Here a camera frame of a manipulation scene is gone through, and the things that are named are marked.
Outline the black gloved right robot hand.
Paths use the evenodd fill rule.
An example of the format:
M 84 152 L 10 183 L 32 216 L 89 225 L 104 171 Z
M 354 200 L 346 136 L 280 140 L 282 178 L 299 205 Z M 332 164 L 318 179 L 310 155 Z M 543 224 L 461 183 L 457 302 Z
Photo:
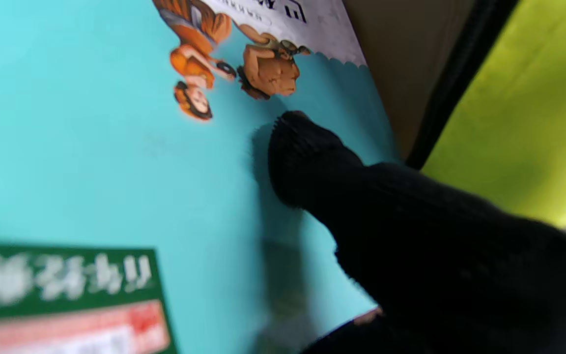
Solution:
M 406 166 L 366 165 L 300 111 L 274 122 L 268 168 L 379 307 L 306 354 L 566 354 L 565 231 Z

